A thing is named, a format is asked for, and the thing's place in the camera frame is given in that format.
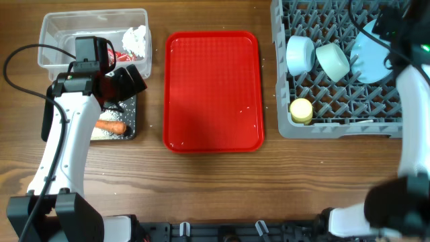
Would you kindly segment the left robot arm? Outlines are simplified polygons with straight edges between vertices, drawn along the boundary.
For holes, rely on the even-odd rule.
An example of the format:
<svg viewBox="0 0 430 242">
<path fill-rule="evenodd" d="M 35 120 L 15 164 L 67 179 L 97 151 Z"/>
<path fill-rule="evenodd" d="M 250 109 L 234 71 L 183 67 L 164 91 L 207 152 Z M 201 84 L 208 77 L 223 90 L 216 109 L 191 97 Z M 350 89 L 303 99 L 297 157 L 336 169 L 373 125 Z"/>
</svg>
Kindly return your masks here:
<svg viewBox="0 0 430 242">
<path fill-rule="evenodd" d="M 20 241 L 149 241 L 131 215 L 102 216 L 83 192 L 91 135 L 102 112 L 146 89 L 134 65 L 117 67 L 112 43 L 78 37 L 66 72 L 45 100 L 40 166 L 23 196 L 9 199 L 7 217 Z"/>
</svg>

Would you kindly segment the white rice pile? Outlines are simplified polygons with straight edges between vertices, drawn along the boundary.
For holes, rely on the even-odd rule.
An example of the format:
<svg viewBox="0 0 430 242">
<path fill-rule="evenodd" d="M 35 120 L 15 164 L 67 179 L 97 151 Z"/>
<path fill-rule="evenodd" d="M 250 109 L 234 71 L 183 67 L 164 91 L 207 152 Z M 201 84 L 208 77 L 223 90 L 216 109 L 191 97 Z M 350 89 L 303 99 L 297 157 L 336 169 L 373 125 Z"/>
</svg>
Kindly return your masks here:
<svg viewBox="0 0 430 242">
<path fill-rule="evenodd" d="M 124 134 L 114 134 L 100 128 L 94 128 L 91 140 L 132 140 L 136 135 L 136 101 L 137 96 L 135 95 L 120 102 L 119 106 L 124 110 L 123 113 L 107 110 L 100 115 L 100 120 L 125 123 L 127 128 Z"/>
</svg>

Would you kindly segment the light blue plate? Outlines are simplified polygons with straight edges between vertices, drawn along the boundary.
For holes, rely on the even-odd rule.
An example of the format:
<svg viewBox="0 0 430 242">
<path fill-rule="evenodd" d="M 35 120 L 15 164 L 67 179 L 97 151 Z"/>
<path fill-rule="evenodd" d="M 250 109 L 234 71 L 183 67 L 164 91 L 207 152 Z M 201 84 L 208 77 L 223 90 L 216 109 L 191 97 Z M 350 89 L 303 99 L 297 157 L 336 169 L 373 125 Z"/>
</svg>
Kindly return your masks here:
<svg viewBox="0 0 430 242">
<path fill-rule="evenodd" d="M 385 60 L 390 51 L 377 44 L 361 32 L 357 35 L 351 49 L 351 72 L 360 72 L 358 81 L 361 83 L 375 83 L 391 74 L 391 63 Z"/>
</svg>

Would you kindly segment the white napkin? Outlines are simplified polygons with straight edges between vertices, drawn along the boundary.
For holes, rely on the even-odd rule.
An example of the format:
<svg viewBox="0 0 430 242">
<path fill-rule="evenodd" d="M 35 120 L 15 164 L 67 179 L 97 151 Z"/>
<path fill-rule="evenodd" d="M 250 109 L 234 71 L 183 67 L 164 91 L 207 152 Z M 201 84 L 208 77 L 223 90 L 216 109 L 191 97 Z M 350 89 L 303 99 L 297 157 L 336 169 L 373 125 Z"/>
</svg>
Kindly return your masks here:
<svg viewBox="0 0 430 242">
<path fill-rule="evenodd" d="M 122 46 L 129 54 L 145 58 L 146 57 L 146 26 L 141 25 L 134 28 L 129 28 L 123 35 Z"/>
</svg>

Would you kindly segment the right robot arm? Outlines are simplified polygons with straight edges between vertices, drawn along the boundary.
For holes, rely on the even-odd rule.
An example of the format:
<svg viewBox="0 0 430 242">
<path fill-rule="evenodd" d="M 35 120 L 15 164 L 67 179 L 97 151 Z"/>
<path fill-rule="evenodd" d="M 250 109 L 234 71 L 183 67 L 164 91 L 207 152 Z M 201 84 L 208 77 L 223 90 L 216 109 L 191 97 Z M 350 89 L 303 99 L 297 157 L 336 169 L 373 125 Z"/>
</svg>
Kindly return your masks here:
<svg viewBox="0 0 430 242">
<path fill-rule="evenodd" d="M 361 204 L 327 208 L 314 220 L 314 238 L 429 239 L 429 2 L 385 7 L 373 33 L 387 48 L 402 109 L 398 177 L 373 187 Z"/>
</svg>

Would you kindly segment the light blue bowl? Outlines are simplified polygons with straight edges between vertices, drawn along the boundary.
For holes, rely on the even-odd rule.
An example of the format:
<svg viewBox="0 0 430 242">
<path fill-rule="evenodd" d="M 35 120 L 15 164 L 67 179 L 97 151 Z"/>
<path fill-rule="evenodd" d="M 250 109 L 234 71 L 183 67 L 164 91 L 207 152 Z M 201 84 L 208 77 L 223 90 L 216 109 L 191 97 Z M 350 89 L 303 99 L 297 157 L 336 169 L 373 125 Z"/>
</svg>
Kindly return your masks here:
<svg viewBox="0 0 430 242">
<path fill-rule="evenodd" d="M 312 70 L 315 62 L 315 48 L 308 37 L 292 36 L 286 46 L 286 62 L 292 76 Z"/>
</svg>

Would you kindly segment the red snack wrapper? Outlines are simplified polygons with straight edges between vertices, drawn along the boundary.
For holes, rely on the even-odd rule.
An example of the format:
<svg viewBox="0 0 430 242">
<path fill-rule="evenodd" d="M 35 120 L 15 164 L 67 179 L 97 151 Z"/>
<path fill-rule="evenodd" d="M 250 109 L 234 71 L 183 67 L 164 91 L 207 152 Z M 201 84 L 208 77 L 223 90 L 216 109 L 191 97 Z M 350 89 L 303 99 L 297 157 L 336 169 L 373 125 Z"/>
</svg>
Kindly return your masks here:
<svg viewBox="0 0 430 242">
<path fill-rule="evenodd" d="M 114 52 L 110 48 L 107 51 L 109 55 L 109 62 L 111 65 L 114 63 L 114 59 L 116 59 L 117 62 L 131 62 L 137 60 L 137 57 L 134 54 L 130 54 L 127 52 Z"/>
</svg>

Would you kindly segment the orange carrot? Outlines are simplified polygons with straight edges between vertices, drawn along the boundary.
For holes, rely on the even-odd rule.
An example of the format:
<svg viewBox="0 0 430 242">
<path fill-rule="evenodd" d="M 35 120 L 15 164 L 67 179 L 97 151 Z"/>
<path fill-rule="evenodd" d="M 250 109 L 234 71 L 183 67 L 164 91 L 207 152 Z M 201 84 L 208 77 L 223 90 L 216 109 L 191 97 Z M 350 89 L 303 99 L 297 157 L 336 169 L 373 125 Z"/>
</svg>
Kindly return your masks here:
<svg viewBox="0 0 430 242">
<path fill-rule="evenodd" d="M 95 127 L 117 135 L 124 134 L 127 130 L 127 125 L 120 121 L 98 120 Z"/>
</svg>

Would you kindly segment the green bowl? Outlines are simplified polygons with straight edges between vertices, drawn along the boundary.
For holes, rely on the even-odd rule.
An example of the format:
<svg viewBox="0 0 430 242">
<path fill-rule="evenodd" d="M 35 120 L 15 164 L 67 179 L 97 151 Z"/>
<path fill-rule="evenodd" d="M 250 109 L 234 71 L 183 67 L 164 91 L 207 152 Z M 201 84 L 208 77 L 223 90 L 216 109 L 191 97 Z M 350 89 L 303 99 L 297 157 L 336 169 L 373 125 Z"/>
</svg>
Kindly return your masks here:
<svg viewBox="0 0 430 242">
<path fill-rule="evenodd" d="M 316 57 L 325 74 L 334 82 L 340 81 L 350 71 L 347 57 L 334 43 L 318 47 Z"/>
</svg>

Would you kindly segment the yellow cup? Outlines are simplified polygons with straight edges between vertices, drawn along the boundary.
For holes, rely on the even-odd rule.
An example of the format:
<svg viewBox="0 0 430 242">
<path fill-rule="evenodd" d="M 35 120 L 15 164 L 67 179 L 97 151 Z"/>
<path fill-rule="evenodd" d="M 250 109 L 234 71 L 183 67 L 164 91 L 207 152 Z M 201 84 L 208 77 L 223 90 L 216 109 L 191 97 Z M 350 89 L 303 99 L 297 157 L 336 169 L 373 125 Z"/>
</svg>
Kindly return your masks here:
<svg viewBox="0 0 430 242">
<path fill-rule="evenodd" d="M 289 111 L 293 122 L 305 125 L 310 124 L 313 115 L 313 106 L 307 99 L 295 99 L 290 104 Z"/>
</svg>

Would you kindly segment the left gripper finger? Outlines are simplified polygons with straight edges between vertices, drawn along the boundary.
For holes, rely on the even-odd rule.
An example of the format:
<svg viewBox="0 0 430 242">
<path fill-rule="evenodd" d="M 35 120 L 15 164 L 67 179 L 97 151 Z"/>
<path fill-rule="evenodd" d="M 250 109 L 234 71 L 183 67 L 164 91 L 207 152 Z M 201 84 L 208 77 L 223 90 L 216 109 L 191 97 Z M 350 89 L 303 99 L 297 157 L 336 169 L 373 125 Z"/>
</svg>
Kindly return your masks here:
<svg viewBox="0 0 430 242">
<path fill-rule="evenodd" d="M 135 94 L 134 81 L 123 67 L 114 71 L 114 84 L 118 99 L 129 99 Z"/>
<path fill-rule="evenodd" d="M 135 65 L 128 65 L 126 67 L 126 70 L 128 71 L 131 79 L 134 83 L 134 94 L 140 93 L 141 91 L 144 91 L 146 89 L 146 83 L 144 82 L 144 79 L 140 75 L 139 70 Z"/>
</svg>

